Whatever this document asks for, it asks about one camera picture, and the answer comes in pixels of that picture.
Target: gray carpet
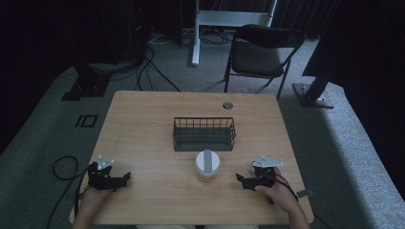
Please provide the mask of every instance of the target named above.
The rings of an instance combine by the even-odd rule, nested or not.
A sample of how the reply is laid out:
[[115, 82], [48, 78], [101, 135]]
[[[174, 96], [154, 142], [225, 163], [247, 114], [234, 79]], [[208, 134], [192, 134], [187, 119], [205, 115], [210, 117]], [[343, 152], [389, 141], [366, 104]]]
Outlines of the gray carpet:
[[[156, 40], [155, 43], [161, 44], [150, 44], [155, 52], [153, 63], [182, 91], [223, 91], [221, 80], [229, 44], [202, 43], [200, 65], [192, 67], [190, 40], [185, 40], [183, 46], [165, 40]], [[298, 102], [291, 84], [312, 82], [312, 77], [301, 75], [316, 45], [316, 40], [307, 40], [293, 58], [279, 100], [305, 185], [315, 193], [309, 198], [316, 215], [311, 228], [404, 228], [405, 203], [343, 89], [328, 85], [326, 92], [335, 106], [332, 110], [303, 108]], [[124, 65], [95, 64], [94, 67], [111, 70]], [[83, 171], [89, 163], [114, 93], [134, 90], [136, 86], [139, 90], [139, 72], [116, 73], [106, 95], [84, 97], [76, 102], [61, 101], [77, 78], [74, 68], [66, 70], [54, 81], [0, 157], [0, 228], [46, 228], [54, 205], [69, 184], [69, 181], [59, 180], [53, 175], [53, 163], [62, 156], [75, 156], [79, 161], [78, 171]], [[260, 79], [232, 77], [229, 92], [276, 94], [279, 80], [263, 88], [265, 83]], [[143, 71], [140, 86], [145, 91], [175, 91], [153, 67]], [[95, 126], [76, 127], [81, 115], [97, 115]], [[74, 164], [69, 159], [58, 163], [57, 172], [62, 177], [72, 176], [73, 170]], [[71, 227], [68, 217], [74, 203], [74, 190], [71, 188], [62, 198], [51, 228]], [[261, 228], [288, 227], [264, 225]]]

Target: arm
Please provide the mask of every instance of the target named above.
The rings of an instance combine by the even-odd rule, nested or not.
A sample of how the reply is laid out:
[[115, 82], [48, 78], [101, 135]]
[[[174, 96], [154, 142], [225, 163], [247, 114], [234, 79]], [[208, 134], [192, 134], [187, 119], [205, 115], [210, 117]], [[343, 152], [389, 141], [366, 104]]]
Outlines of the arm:
[[74, 229], [87, 229], [92, 225], [93, 217], [101, 208], [104, 200], [109, 196], [111, 190], [98, 191], [95, 188], [90, 188], [83, 195], [80, 208], [74, 222]]
[[[274, 169], [276, 174], [280, 175], [280, 171], [277, 168]], [[271, 188], [259, 185], [256, 186], [255, 190], [271, 198], [275, 204], [288, 214], [289, 228], [309, 228], [303, 209], [287, 187], [275, 182]]]

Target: wooden table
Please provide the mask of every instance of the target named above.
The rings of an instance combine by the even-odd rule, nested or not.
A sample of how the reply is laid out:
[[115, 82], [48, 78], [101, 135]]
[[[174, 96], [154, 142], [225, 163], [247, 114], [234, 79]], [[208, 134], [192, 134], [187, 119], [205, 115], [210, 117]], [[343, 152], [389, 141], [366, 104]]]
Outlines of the wooden table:
[[[233, 108], [226, 110], [224, 102]], [[197, 180], [199, 152], [175, 152], [173, 120], [233, 117], [232, 151], [217, 151], [221, 169], [212, 182]], [[235, 174], [254, 177], [251, 161], [282, 160], [282, 175], [297, 192], [305, 189], [275, 96], [117, 92], [99, 135], [92, 161], [113, 159], [112, 177], [131, 172], [126, 188], [109, 196], [95, 224], [288, 224], [279, 207], [244, 190]], [[82, 188], [87, 184], [85, 177]], [[300, 198], [309, 222], [308, 198]]]

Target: wire basket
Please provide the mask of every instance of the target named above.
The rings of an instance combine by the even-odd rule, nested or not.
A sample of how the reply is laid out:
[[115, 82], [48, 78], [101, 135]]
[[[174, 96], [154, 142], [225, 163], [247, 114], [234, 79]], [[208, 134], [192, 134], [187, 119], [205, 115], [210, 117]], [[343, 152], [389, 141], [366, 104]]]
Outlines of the wire basket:
[[235, 143], [233, 117], [175, 117], [175, 151], [231, 151]]

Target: chair leg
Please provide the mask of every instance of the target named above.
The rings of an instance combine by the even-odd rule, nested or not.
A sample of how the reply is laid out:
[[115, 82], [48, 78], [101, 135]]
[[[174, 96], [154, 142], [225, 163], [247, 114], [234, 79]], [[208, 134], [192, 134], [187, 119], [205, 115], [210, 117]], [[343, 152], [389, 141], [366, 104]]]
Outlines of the chair leg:
[[268, 80], [268, 82], [265, 84], [265, 87], [267, 87], [267, 86], [271, 83], [271, 81], [273, 81], [273, 79], [274, 79], [274, 77], [273, 77], [273, 78], [270, 78], [270, 79]]
[[277, 93], [277, 100], [280, 98], [281, 91], [283, 90], [284, 82], [286, 81], [290, 61], [291, 60], [288, 61], [287, 66], [286, 66], [286, 70], [284, 71], [283, 79], [281, 80], [280, 88], [279, 88], [279, 91]]
[[227, 93], [227, 87], [228, 87], [228, 84], [229, 84], [229, 74], [230, 74], [230, 64], [231, 64], [230, 62], [231, 62], [231, 57], [229, 55], [228, 61], [227, 61], [227, 64], [226, 64], [224, 80], [223, 80], [223, 81], [225, 81], [224, 93]]

